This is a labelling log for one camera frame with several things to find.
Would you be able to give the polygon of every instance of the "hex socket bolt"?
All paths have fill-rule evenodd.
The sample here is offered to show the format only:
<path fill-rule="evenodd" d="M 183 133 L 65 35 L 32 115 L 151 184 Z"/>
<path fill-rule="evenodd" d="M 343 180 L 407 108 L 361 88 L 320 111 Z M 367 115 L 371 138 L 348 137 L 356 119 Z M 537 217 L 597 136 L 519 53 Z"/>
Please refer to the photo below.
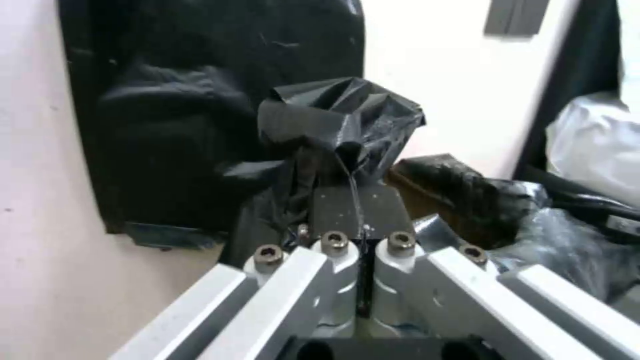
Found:
<path fill-rule="evenodd" d="M 389 235 L 387 250 L 397 258 L 410 258 L 415 252 L 415 238 L 406 231 L 395 231 Z"/>
<path fill-rule="evenodd" d="M 341 231 L 328 231 L 320 239 L 322 252 L 331 258 L 345 255 L 349 249 L 348 245 L 349 238 Z"/>
<path fill-rule="evenodd" d="M 486 265 L 487 258 L 483 249 L 475 245 L 466 244 L 458 248 L 458 251 L 460 251 L 460 254 L 463 254 L 467 259 L 471 260 L 472 263 L 480 267 Z"/>
<path fill-rule="evenodd" d="M 283 258 L 282 249 L 272 244 L 260 246 L 253 253 L 255 269 L 261 274 L 272 274 L 282 264 Z"/>

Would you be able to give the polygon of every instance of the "black hole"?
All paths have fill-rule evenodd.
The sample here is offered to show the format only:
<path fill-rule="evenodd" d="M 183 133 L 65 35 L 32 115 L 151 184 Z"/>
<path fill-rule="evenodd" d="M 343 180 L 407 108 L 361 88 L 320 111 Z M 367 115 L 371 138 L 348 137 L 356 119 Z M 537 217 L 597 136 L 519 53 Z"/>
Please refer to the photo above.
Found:
<path fill-rule="evenodd" d="M 339 243 L 342 238 L 338 234 L 329 234 L 329 241 Z"/>
<path fill-rule="evenodd" d="M 465 249 L 465 254 L 469 256 L 473 256 L 474 258 L 479 258 L 482 253 L 478 249 L 475 249 L 473 247 L 468 247 Z"/>
<path fill-rule="evenodd" d="M 271 247 L 266 247 L 260 250 L 260 255 L 262 256 L 274 256 L 276 254 L 276 250 Z"/>
<path fill-rule="evenodd" d="M 333 351 L 322 341 L 309 341 L 298 351 L 297 360 L 333 360 Z"/>
<path fill-rule="evenodd" d="M 398 234 L 396 235 L 396 240 L 397 241 L 401 241 L 403 243 L 409 242 L 409 236 L 405 235 L 405 234 Z"/>
<path fill-rule="evenodd" d="M 442 360 L 478 360 L 473 348 L 465 343 L 451 342 L 442 347 Z"/>

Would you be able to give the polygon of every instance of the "black plastic bag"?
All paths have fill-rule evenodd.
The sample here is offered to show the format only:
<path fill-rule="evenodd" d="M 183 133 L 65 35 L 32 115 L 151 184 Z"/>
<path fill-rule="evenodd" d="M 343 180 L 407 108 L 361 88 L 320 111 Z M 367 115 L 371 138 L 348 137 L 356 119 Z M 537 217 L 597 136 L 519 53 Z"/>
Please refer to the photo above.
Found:
<path fill-rule="evenodd" d="M 618 245 L 562 209 L 542 209 L 520 222 L 513 245 L 491 250 L 500 272 L 542 264 L 594 297 L 610 301 L 640 280 L 640 248 Z"/>
<path fill-rule="evenodd" d="M 513 242 L 523 217 L 551 204 L 540 184 L 487 179 L 449 154 L 401 160 L 393 171 L 432 198 L 448 205 L 456 217 L 489 229 L 495 246 Z"/>
<path fill-rule="evenodd" d="M 101 214 L 143 245 L 186 245 L 154 244 L 156 225 L 174 227 L 174 237 L 200 229 L 224 238 L 241 204 L 288 168 L 259 140 L 257 110 L 269 90 L 362 75 L 360 3 L 153 0 L 136 9 L 115 42 L 119 75 L 92 130 L 108 169 L 94 179 L 97 197 L 108 199 Z"/>
<path fill-rule="evenodd" d="M 378 182 L 424 123 L 418 104 L 363 79 L 274 89 L 260 106 L 258 127 L 286 166 L 271 188 L 245 204 L 222 261 L 241 266 L 265 243 L 295 247 L 292 225 L 306 220 L 316 187 L 350 186 L 357 210 L 357 186 Z"/>

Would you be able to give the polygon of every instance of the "white plastic bag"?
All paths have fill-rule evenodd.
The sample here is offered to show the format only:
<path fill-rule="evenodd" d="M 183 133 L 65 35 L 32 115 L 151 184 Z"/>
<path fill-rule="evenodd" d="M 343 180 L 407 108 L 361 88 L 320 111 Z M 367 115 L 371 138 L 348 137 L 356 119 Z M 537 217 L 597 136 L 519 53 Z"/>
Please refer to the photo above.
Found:
<path fill-rule="evenodd" d="M 640 113 L 640 1 L 618 0 L 620 15 L 620 99 Z"/>
<path fill-rule="evenodd" d="M 640 208 L 640 114 L 615 93 L 571 101 L 547 127 L 547 170 Z"/>

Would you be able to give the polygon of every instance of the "shiny plastic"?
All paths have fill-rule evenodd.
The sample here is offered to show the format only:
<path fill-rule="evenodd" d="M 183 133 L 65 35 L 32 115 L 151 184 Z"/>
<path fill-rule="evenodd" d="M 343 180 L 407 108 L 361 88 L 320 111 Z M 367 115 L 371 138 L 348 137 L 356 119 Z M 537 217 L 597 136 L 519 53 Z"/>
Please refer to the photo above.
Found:
<path fill-rule="evenodd" d="M 241 204 L 288 169 L 285 156 L 258 136 L 258 107 L 270 89 L 362 76 L 360 3 L 142 0 L 131 6 L 133 20 L 118 28 L 124 35 L 114 51 L 125 56 L 109 60 L 117 75 L 99 100 L 99 122 L 79 119 L 92 127 L 83 133 L 86 146 L 99 152 L 88 162 L 101 214 L 107 223 L 135 224 L 128 233 L 148 246 L 157 225 L 176 235 L 189 229 L 224 239 Z M 191 245 L 212 242 L 198 239 Z"/>
<path fill-rule="evenodd" d="M 511 243 L 519 221 L 551 203 L 540 184 L 487 179 L 449 154 L 403 159 L 393 171 L 448 205 L 457 217 L 486 229 L 492 238 L 483 244 L 491 248 Z"/>
<path fill-rule="evenodd" d="M 514 244 L 486 252 L 500 273 L 541 264 L 608 302 L 640 281 L 639 247 L 609 243 L 564 210 L 541 209 L 520 224 Z M 414 220 L 413 226 L 426 252 L 467 243 L 438 215 Z"/>
<path fill-rule="evenodd" d="M 260 106 L 259 135 L 286 160 L 278 180 L 243 206 L 223 261 L 237 266 L 266 243 L 296 246 L 294 227 L 318 186 L 350 186 L 360 211 L 357 186 L 379 181 L 424 124 L 418 104 L 363 79 L 275 88 Z"/>
<path fill-rule="evenodd" d="M 572 100 L 547 128 L 547 170 L 640 208 L 640 113 L 617 94 Z"/>

